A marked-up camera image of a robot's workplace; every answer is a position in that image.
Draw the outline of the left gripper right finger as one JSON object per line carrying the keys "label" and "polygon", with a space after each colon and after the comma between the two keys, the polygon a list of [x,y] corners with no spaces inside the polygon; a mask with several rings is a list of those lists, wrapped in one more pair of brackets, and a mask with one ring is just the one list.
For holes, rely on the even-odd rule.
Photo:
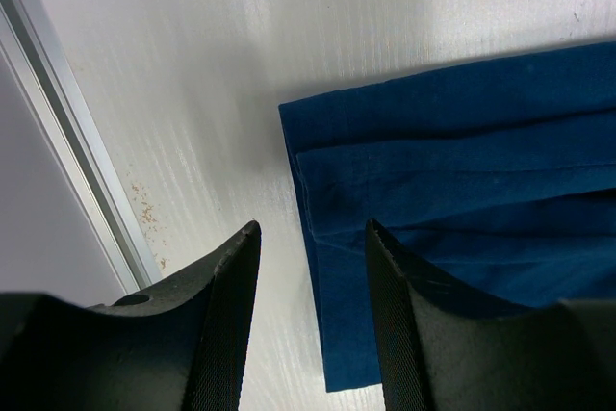
{"label": "left gripper right finger", "polygon": [[389,410],[611,410],[615,304],[532,309],[469,286],[366,226],[366,266]]}

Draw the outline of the blue t-shirt with print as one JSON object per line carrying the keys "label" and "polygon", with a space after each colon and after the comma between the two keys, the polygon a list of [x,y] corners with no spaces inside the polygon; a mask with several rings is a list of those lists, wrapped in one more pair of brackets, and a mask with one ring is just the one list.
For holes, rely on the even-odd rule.
{"label": "blue t-shirt with print", "polygon": [[374,219],[529,307],[615,296],[615,46],[497,58],[279,107],[325,388],[377,384]]}

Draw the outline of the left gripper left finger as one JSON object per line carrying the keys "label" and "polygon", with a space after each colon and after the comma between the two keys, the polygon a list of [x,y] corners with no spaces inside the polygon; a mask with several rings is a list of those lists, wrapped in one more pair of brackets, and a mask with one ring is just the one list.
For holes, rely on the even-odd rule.
{"label": "left gripper left finger", "polygon": [[2,408],[237,409],[260,251],[252,221],[210,254],[111,305],[2,294]]}

